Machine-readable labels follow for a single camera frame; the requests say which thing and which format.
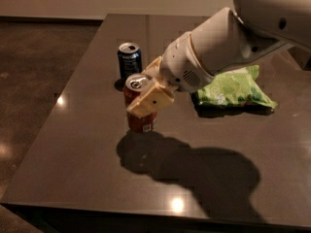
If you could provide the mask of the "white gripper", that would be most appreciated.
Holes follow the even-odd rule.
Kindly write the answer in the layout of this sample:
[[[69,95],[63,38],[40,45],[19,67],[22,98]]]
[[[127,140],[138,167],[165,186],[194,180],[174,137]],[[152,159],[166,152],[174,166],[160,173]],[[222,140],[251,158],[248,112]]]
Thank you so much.
[[[143,74],[158,80],[163,76],[179,91],[189,93],[196,92],[214,79],[196,54],[190,32],[172,42],[162,57],[155,58],[143,70]],[[165,85],[151,81],[127,106],[126,111],[138,118],[146,117],[170,106],[174,100],[173,93]]]

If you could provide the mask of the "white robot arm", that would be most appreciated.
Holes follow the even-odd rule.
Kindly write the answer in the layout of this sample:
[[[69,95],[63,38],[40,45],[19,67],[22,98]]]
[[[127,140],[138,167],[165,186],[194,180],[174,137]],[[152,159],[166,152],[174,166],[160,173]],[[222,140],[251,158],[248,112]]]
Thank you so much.
[[[126,110],[144,117],[234,70],[292,46],[311,50],[311,0],[233,0],[173,41],[143,73],[151,82]]]

